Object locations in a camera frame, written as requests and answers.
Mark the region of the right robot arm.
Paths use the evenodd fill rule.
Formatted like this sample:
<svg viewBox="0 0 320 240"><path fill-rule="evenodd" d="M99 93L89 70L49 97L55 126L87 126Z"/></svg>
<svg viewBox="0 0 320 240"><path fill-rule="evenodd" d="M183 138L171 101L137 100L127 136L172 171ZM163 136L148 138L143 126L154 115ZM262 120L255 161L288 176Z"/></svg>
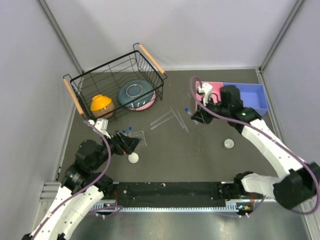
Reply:
<svg viewBox="0 0 320 240"><path fill-rule="evenodd" d="M257 193L276 200L282 207L292 210L297 205L315 197L310 214L320 205L320 167L315 162L306 163L288 149L268 128L262 117L251 107L244 107L240 90L235 85L222 87L220 100L212 100L212 86L208 83L190 85L197 99L197 110L192 120L209 124L214 118L225 120L241 136L251 142L267 159L277 176L264 176L254 172L238 174L233 192L239 198Z"/></svg>

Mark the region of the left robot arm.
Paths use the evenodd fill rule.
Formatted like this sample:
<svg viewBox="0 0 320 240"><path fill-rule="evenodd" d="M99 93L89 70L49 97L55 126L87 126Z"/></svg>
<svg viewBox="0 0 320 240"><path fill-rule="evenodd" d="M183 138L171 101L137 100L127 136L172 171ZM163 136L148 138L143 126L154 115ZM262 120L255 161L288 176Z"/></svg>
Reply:
<svg viewBox="0 0 320 240"><path fill-rule="evenodd" d="M102 198L115 195L113 180L97 169L109 162L113 154L131 155L139 138L123 135L102 137L102 142L83 141L75 153L74 163L67 168L52 205L38 227L23 236L24 240L68 240Z"/></svg>

